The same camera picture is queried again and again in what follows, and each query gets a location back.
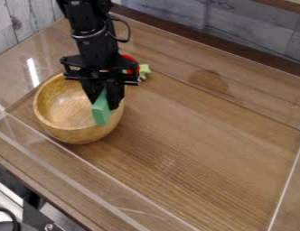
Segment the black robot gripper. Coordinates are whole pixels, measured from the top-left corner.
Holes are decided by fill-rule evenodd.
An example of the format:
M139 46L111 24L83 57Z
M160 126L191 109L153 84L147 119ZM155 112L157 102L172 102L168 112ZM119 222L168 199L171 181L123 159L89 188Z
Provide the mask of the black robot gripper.
M67 79L79 80L91 103L97 99L105 86L105 100L109 110L119 107L124 98L124 86L137 85L135 74L124 74L131 64L119 54L119 43L129 41L129 36L117 38L113 33L71 34L79 53L60 58Z

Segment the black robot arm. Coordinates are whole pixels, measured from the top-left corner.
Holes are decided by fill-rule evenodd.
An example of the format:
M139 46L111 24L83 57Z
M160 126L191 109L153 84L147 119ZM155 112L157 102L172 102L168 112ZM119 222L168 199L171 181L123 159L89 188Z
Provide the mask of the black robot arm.
M119 53L119 43L131 39L131 27L111 15L111 0L56 0L56 4L79 51L59 60L65 79L80 82L91 104L105 93L107 106L115 110L124 87L139 85L139 63Z

